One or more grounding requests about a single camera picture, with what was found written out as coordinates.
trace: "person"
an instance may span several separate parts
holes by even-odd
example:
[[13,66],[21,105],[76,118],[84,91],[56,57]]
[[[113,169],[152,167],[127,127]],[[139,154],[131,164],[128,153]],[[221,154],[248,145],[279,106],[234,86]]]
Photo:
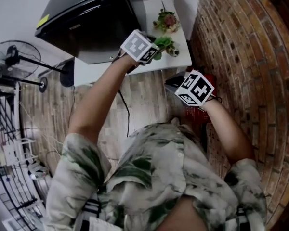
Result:
[[115,173],[104,182],[110,163],[98,136],[125,74],[136,64],[128,55],[112,63],[72,115],[48,192],[45,230],[73,230],[95,193],[98,220],[109,223],[96,230],[265,230],[266,199],[253,146],[217,100],[202,108],[232,165],[224,180],[188,126],[161,123],[126,139]]

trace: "forearm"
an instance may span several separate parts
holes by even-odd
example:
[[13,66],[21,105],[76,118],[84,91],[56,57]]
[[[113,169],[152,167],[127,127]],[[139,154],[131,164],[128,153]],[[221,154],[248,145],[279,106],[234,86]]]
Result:
[[205,102],[203,108],[208,112],[231,164],[244,158],[255,159],[251,142],[225,107],[217,100],[210,100]]
[[71,117],[69,133],[80,133],[97,142],[124,76],[134,64],[129,56],[124,56],[110,65],[77,106]]

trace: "floral shirt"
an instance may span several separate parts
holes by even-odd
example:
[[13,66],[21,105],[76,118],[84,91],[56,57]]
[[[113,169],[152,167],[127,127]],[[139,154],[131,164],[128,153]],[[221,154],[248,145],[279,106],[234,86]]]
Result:
[[225,179],[214,172],[184,125],[153,124],[126,139],[117,170],[96,144],[69,134],[46,203],[45,230],[73,230],[95,194],[98,218],[128,231],[155,230],[182,195],[208,230],[265,230],[266,200],[256,163],[236,162]]

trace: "brick wall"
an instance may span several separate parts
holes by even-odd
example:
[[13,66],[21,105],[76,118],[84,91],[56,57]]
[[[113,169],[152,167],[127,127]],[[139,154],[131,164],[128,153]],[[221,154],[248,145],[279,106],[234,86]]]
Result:
[[[271,228],[289,201],[289,30],[270,0],[199,0],[191,46],[255,146]],[[224,176],[230,165],[211,125],[207,134]]]

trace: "wrist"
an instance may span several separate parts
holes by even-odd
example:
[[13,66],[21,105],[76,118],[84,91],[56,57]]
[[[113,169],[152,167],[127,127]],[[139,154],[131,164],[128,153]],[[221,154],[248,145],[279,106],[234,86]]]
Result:
[[138,62],[136,62],[134,59],[132,59],[128,54],[125,54],[120,58],[120,60],[123,62],[124,66],[127,70],[129,70],[133,66],[137,66]]
[[203,109],[204,111],[208,111],[212,106],[215,105],[216,102],[219,103],[214,98],[208,99],[207,101],[205,101],[205,103],[200,108]]

